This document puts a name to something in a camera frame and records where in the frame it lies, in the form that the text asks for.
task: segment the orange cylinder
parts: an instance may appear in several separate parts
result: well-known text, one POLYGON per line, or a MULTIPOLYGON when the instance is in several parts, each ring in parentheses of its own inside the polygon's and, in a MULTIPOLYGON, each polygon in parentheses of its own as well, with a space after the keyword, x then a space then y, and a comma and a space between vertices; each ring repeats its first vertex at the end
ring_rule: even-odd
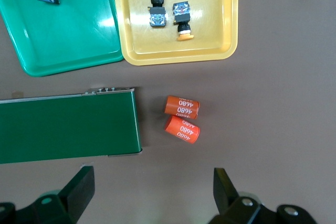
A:
POLYGON ((199 107, 200 103, 197 101, 169 95, 164 113, 177 115, 184 118, 196 119, 198 116, 199 107))
POLYGON ((169 117, 164 129, 191 144, 196 142, 200 134, 199 127, 175 115, 169 117))

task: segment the silver bolt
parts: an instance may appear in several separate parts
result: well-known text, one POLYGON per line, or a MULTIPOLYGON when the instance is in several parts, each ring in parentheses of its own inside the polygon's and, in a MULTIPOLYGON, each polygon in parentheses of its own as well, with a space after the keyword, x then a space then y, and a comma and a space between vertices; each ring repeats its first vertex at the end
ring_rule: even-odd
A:
POLYGON ((292 216, 299 215, 299 213, 292 207, 285 207, 285 212, 292 216))
POLYGON ((251 206, 253 206, 253 202, 252 202, 252 200, 250 200, 250 199, 245 198, 245 199, 242 200, 242 202, 243 202, 243 204, 244 204, 245 206, 247 206, 247 207, 251 207, 251 206))

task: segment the plastic tray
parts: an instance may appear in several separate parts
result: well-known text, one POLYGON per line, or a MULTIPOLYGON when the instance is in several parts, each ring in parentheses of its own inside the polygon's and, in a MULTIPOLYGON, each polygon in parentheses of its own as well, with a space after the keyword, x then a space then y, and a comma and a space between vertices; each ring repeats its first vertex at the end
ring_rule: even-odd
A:
POLYGON ((220 60, 233 54, 238 38, 238 0, 164 0, 167 25, 152 28, 151 0, 115 0, 121 49, 134 65, 220 60), (174 3, 188 1, 194 39, 177 41, 174 3))
POLYGON ((0 0, 0 12, 31 76, 123 59, 114 0, 0 0))

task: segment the gray background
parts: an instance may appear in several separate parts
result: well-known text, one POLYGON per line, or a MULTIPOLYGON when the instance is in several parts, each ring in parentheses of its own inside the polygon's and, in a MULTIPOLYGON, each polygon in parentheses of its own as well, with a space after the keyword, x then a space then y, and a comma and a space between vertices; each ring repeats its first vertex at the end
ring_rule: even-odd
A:
POLYGON ((237 190, 336 223, 336 0, 239 0, 236 52, 222 61, 136 67, 126 61, 32 78, 0 22, 0 99, 138 87, 143 153, 0 166, 0 201, 18 208, 93 164, 96 194, 79 223, 207 223, 214 167, 237 190), (167 95, 199 100, 194 145, 166 134, 167 95))

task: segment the orange battery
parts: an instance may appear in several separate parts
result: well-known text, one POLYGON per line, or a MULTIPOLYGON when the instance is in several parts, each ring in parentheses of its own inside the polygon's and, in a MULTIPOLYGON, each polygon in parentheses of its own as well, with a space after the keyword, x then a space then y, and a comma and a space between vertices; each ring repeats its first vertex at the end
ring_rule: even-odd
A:
POLYGON ((184 118, 196 119, 200 103, 180 97, 168 95, 164 113, 170 115, 182 116, 184 118))
POLYGON ((168 133, 191 144, 196 142, 200 134, 199 127, 175 115, 170 116, 164 129, 168 133))

